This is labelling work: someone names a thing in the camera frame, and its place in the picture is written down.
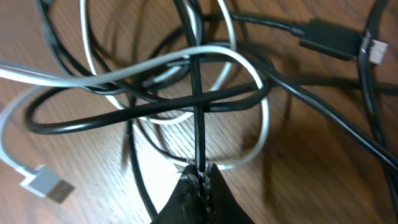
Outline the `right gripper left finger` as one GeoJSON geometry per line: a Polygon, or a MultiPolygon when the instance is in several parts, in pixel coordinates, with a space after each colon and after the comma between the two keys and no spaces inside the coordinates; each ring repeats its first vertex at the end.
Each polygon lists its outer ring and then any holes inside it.
{"type": "Polygon", "coordinates": [[[197,224],[201,223],[199,183],[196,168],[184,168],[169,201],[151,222],[152,224],[197,224]]]}

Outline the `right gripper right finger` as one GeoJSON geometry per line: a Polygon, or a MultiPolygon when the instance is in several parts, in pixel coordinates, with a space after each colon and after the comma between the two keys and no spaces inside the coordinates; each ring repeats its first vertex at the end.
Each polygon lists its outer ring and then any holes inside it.
{"type": "Polygon", "coordinates": [[[205,171],[205,204],[208,223],[254,224],[214,163],[209,163],[205,171]]]}

